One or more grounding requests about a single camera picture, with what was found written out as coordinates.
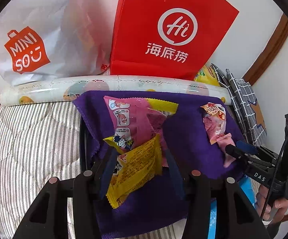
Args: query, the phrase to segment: red paper bag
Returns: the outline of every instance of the red paper bag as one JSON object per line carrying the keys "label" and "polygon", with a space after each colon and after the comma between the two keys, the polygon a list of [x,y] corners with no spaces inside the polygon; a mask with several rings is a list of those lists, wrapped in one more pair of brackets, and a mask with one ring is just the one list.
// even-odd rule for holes
{"label": "red paper bag", "polygon": [[10,40],[5,44],[5,48],[12,58],[14,72],[32,72],[50,63],[43,40],[33,29],[25,27],[20,33],[11,30],[8,37]]}
{"label": "red paper bag", "polygon": [[237,14],[226,0],[119,0],[111,74],[193,80]]}

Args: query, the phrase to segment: purple cloth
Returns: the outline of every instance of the purple cloth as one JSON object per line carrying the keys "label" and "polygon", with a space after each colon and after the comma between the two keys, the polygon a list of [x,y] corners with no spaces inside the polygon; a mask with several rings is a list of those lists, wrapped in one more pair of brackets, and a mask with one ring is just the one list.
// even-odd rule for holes
{"label": "purple cloth", "polygon": [[[217,144],[210,145],[202,121],[204,110],[200,106],[208,102],[222,104],[218,98],[192,94],[143,92],[143,91],[88,91],[73,103],[81,113],[91,139],[86,152],[103,157],[108,145],[103,138],[113,136],[114,128],[103,97],[146,97],[178,103],[175,115],[163,124],[164,138],[170,151],[184,161],[191,170],[197,169],[209,178],[242,178],[240,167],[234,162],[224,168],[224,154]],[[227,112],[226,133],[234,141],[244,140],[238,125]],[[132,192],[117,209],[112,209],[107,200],[97,202],[96,214],[103,238],[118,238],[147,233],[170,225],[186,217],[188,204],[177,198],[170,180],[169,171],[156,176],[142,188]]]}

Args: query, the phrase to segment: pink snack package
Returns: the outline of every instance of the pink snack package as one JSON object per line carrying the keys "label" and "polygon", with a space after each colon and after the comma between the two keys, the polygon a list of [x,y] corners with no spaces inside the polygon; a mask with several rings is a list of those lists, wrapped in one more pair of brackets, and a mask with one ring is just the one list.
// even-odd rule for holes
{"label": "pink snack package", "polygon": [[127,152],[142,145],[157,133],[160,134],[162,148],[166,146],[162,136],[162,124],[166,116],[150,109],[145,98],[118,99],[104,96],[104,101],[114,125],[114,141],[127,141],[128,146],[121,148],[122,151]]}
{"label": "pink snack package", "polygon": [[210,102],[201,107],[206,111],[203,122],[212,145],[217,142],[218,138],[225,135],[226,111],[222,105]]}
{"label": "pink snack package", "polygon": [[234,157],[226,153],[226,145],[232,144],[233,146],[236,146],[233,139],[231,138],[231,133],[228,133],[224,135],[223,137],[219,137],[217,139],[217,143],[219,145],[219,148],[221,151],[225,153],[225,161],[224,161],[224,167],[227,168],[229,165],[236,160]]}

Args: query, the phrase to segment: white plastic bag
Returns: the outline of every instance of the white plastic bag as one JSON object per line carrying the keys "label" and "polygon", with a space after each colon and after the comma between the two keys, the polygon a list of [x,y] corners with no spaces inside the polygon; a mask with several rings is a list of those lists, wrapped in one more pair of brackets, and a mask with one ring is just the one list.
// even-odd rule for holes
{"label": "white plastic bag", "polygon": [[85,0],[11,0],[0,13],[0,75],[15,86],[101,73],[109,55],[92,17]]}

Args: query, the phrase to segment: patterned roll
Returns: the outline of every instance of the patterned roll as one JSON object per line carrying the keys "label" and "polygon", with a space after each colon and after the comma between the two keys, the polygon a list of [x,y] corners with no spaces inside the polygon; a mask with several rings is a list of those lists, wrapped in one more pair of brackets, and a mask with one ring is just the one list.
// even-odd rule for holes
{"label": "patterned roll", "polygon": [[22,84],[5,89],[0,95],[0,103],[2,106],[12,106],[73,101],[90,90],[189,93],[217,97],[224,104],[231,105],[226,88],[195,81],[135,75],[79,76]]}

